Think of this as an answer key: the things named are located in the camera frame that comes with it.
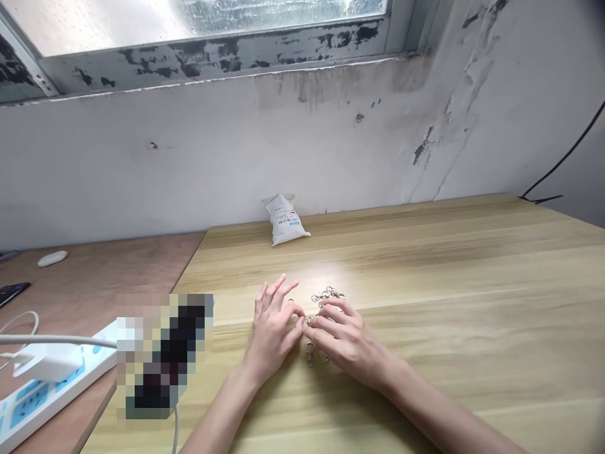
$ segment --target window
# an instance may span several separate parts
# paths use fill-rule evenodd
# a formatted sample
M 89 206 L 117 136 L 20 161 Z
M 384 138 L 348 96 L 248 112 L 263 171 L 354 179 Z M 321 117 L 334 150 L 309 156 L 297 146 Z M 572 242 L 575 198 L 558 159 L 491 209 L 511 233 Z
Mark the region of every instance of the window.
M 0 35 L 21 58 L 37 88 L 47 95 L 128 90 L 184 79 L 274 71 L 289 65 L 323 65 L 423 51 L 429 47 L 441 3 L 0 2 Z M 28 97 L 40 96 L 36 90 L 32 93 Z

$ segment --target white wall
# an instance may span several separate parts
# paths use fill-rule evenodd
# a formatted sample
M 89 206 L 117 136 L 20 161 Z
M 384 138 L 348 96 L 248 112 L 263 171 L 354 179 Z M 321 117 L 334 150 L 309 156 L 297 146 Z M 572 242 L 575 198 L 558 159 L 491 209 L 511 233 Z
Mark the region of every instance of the white wall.
M 604 41 L 578 0 L 510 0 L 462 29 L 481 4 L 455 1 L 433 57 L 0 108 L 0 250 L 268 219 L 278 191 L 302 215 L 520 195 L 602 102 Z M 605 225 L 603 125 L 530 198 Z

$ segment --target phone charger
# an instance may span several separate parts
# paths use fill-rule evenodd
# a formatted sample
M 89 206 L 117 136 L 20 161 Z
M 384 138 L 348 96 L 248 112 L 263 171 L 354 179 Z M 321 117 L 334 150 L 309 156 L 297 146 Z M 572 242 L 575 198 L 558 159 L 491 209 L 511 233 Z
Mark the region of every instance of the phone charger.
M 74 344 L 30 344 L 19 354 L 33 359 L 15 364 L 13 376 L 59 383 L 82 365 L 82 349 Z

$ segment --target power outlet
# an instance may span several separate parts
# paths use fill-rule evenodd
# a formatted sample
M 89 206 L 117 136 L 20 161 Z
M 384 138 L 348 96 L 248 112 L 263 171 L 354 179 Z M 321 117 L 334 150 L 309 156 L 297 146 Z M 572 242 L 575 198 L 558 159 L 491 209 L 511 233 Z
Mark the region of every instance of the power outlet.
M 93 337 L 116 342 L 113 322 Z M 14 450 L 116 364 L 116 350 L 83 345 L 82 365 L 60 383 L 32 380 L 0 401 L 0 453 Z
M 13 410 L 13 417 L 11 418 L 11 429 L 19 424 L 21 421 L 26 419 L 29 415 L 39 409 L 49 396 L 49 383 L 37 390 L 35 393 L 27 396 Z

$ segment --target finger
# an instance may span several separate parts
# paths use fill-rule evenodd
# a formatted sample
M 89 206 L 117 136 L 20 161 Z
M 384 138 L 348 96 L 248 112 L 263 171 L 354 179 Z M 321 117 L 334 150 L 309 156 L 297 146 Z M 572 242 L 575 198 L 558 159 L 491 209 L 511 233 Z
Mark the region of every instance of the finger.
M 265 299 L 263 300 L 263 312 L 267 310 L 267 308 L 271 305 L 271 301 L 275 295 L 275 292 L 282 286 L 285 281 L 285 273 L 282 274 L 276 281 L 269 287 L 267 292 L 265 293 Z
M 282 341 L 281 349 L 283 356 L 287 355 L 290 350 L 292 350 L 294 345 L 296 345 L 296 341 L 298 341 L 303 335 L 303 323 L 304 317 L 299 317 L 298 320 L 296 320 L 294 328 L 292 328 L 290 332 L 285 335 L 284 340 Z
M 334 336 L 335 339 L 342 339 L 342 325 L 333 320 L 328 320 L 326 317 L 315 317 L 311 321 L 311 327 L 323 329 L 325 332 Z
M 293 288 L 297 287 L 299 281 L 291 282 L 290 284 L 285 284 L 281 286 L 276 292 L 273 300 L 271 301 L 271 305 L 269 306 L 269 310 L 271 312 L 279 312 L 284 304 L 285 296 L 292 291 Z
M 352 320 L 352 317 L 344 314 L 344 312 L 339 311 L 336 309 L 336 306 L 333 305 L 325 305 L 320 309 L 317 315 L 321 315 L 322 317 L 330 317 L 336 323 L 340 323 L 342 325 L 346 325 Z
M 265 282 L 254 300 L 254 316 L 257 316 L 263 310 L 263 300 L 265 299 L 265 293 L 267 292 L 268 287 L 269 283 Z
M 288 322 L 288 320 L 290 320 L 290 317 L 293 316 L 294 314 L 298 315 L 299 317 L 304 318 L 303 308 L 301 308 L 299 305 L 295 305 L 292 303 L 292 304 L 285 305 L 285 307 L 283 307 L 283 309 L 280 311 L 280 313 L 278 315 L 276 315 L 276 317 L 279 317 L 279 320 L 281 322 L 283 322 L 285 325 Z
M 322 301 L 323 305 L 332 305 L 332 306 L 336 306 L 342 309 L 342 311 L 350 316 L 350 317 L 354 317 L 357 315 L 357 312 L 355 311 L 355 309 L 353 309 L 351 307 L 351 305 L 349 303 L 347 303 L 346 300 L 341 300 L 340 298 L 327 298 L 325 300 Z
M 306 323 L 302 325 L 302 333 L 307 339 L 328 355 L 334 355 L 338 351 L 339 341 L 334 339 L 330 334 L 317 328 L 307 326 Z

